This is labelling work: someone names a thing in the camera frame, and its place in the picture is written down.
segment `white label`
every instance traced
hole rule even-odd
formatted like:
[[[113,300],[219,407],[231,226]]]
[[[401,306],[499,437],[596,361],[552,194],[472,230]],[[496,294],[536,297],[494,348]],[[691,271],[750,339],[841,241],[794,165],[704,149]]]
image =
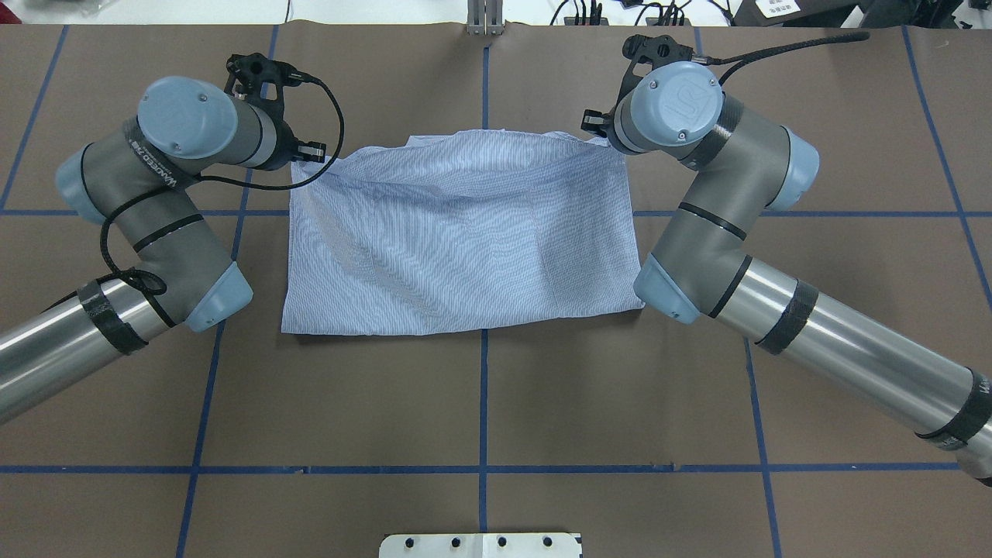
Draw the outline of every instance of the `white label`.
[[[796,0],[755,0],[758,9],[766,18],[777,18],[800,11]]]

